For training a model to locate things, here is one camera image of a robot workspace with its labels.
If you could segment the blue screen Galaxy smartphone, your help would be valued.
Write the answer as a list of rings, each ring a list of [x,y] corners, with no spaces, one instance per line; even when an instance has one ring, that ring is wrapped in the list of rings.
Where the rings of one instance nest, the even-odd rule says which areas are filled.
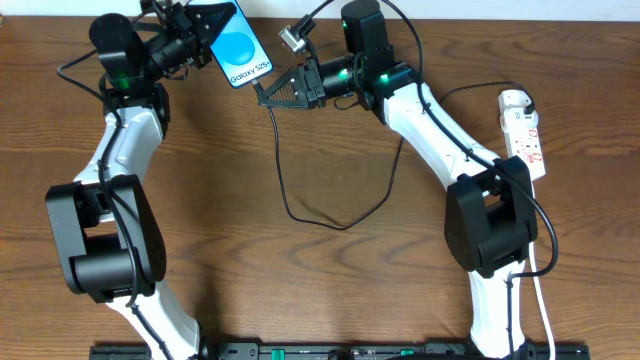
[[[211,45],[211,50],[232,88],[240,88],[269,74],[274,66],[236,0],[236,14]]]

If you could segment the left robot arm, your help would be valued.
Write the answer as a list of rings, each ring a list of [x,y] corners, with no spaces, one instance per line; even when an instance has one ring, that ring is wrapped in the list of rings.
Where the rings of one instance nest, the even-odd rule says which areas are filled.
[[[169,287],[165,243],[143,182],[170,122],[164,81],[208,64],[237,8],[155,1],[141,8],[157,21],[108,13],[90,26],[104,69],[93,95],[105,131],[88,165],[70,183],[52,186],[45,205],[69,289],[121,314],[142,338],[139,345],[95,345],[91,358],[216,359],[218,347]]]

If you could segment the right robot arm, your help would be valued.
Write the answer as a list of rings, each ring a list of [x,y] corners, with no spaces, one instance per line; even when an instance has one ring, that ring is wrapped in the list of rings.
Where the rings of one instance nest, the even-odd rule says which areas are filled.
[[[434,99],[422,70],[396,60],[381,6],[342,7],[348,53],[327,62],[308,38],[312,15],[283,29],[287,47],[309,55],[268,88],[257,85],[258,102],[268,110],[307,110],[352,94],[409,142],[446,191],[445,240],[471,281],[472,344],[484,358],[520,359],[525,338],[516,288],[538,235],[529,169],[519,157],[501,159],[475,141]]]

